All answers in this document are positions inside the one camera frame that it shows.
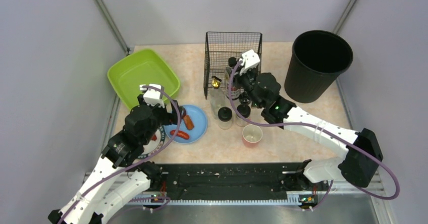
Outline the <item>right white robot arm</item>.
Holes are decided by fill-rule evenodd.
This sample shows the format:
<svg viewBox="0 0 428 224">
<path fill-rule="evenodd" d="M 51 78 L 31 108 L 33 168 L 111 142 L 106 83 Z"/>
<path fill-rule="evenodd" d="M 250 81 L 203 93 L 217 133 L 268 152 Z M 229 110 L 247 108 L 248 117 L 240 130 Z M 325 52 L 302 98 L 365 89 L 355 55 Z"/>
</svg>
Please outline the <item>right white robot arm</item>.
<svg viewBox="0 0 428 224">
<path fill-rule="evenodd" d="M 280 84 L 271 73 L 259 74 L 256 69 L 234 74 L 234 82 L 250 97 L 261 116 L 269 124 L 299 133 L 329 148 L 337 157 L 310 161 L 303 170 L 313 183 L 323 180 L 346 180 L 366 188 L 383 160 L 377 137 L 364 128 L 357 132 L 315 117 L 295 103 L 280 96 Z"/>
</svg>

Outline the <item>clear bottle gold pump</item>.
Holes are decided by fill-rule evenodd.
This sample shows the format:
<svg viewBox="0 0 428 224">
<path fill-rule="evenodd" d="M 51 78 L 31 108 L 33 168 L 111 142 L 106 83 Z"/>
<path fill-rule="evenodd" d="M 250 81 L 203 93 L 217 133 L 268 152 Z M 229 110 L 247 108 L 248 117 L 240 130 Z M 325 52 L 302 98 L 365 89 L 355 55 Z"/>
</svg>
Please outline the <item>clear bottle gold pump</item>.
<svg viewBox="0 0 428 224">
<path fill-rule="evenodd" d="M 218 119 L 218 111 L 225 106 L 224 91 L 221 88 L 222 80 L 217 76 L 212 76 L 211 86 L 209 91 L 211 112 L 214 119 Z"/>
</svg>

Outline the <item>brown sauce bottle black cap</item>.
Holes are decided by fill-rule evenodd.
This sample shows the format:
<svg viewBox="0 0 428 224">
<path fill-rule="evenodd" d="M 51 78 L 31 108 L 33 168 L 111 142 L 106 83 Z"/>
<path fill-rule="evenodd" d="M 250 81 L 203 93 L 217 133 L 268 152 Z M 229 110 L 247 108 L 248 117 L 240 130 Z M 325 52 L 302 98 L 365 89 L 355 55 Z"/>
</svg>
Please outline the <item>brown sauce bottle black cap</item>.
<svg viewBox="0 0 428 224">
<path fill-rule="evenodd" d="M 237 101 L 240 96 L 240 89 L 237 88 L 235 80 L 233 80 L 232 83 L 230 84 L 231 72 L 236 64 L 237 64 L 237 59 L 235 57 L 230 57 L 228 59 L 228 65 L 226 66 L 226 69 L 225 69 L 225 88 L 226 88 L 225 96 L 227 99 L 229 99 L 229 86 L 231 86 L 230 95 L 233 101 Z"/>
</svg>

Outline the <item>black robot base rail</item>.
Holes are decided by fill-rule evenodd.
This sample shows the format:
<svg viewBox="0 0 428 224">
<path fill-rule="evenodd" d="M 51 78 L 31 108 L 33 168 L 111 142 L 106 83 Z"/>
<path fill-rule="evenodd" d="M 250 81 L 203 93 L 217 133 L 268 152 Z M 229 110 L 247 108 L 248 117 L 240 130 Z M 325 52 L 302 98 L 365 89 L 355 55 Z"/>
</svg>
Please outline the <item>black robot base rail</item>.
<svg viewBox="0 0 428 224">
<path fill-rule="evenodd" d="M 145 194 L 165 194 L 174 201 L 288 200 L 292 191 L 324 191 L 312 183 L 302 163 L 204 163 L 144 165 L 153 181 Z"/>
</svg>

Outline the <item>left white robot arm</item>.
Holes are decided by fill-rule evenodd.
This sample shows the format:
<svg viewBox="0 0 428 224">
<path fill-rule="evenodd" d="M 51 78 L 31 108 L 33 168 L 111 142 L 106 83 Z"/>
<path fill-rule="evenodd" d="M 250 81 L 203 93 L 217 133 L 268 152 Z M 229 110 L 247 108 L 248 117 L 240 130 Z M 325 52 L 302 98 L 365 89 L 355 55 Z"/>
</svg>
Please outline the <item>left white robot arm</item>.
<svg viewBox="0 0 428 224">
<path fill-rule="evenodd" d="M 139 104 L 125 117 L 122 130 L 109 139 L 88 179 L 69 203 L 48 215 L 51 223 L 108 223 L 160 178 L 155 164 L 139 169 L 144 161 L 137 159 L 159 128 L 181 120 L 183 108 L 171 99 L 172 111 L 168 112 L 162 100 L 137 98 Z"/>
</svg>

